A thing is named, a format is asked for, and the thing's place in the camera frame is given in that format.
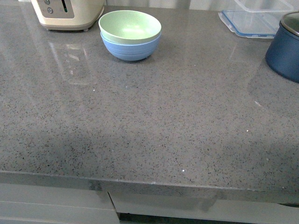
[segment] blue pot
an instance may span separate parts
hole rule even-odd
[[[294,82],[299,83],[299,13],[283,16],[279,29],[267,53],[269,67]]]

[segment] bowl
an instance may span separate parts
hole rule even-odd
[[[119,44],[141,44],[156,39],[161,23],[155,17],[131,10],[113,11],[99,19],[106,40]]]
[[[101,37],[107,50],[115,57],[125,61],[138,61],[150,56],[157,48],[161,33],[156,39],[140,44],[119,44],[107,40],[102,32]]]

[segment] quartz countertop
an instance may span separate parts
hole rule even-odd
[[[298,85],[217,12],[139,10],[156,51],[125,62],[88,32],[0,1],[0,182],[299,203]]]

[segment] cream toaster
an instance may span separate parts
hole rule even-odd
[[[38,20],[48,30],[84,30],[104,11],[105,0],[31,0]]]

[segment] blue bowl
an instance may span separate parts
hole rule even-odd
[[[115,57],[125,61],[138,61],[150,56],[157,48],[160,35],[147,43],[141,44],[119,44],[107,40],[101,33],[102,40],[107,50]]]

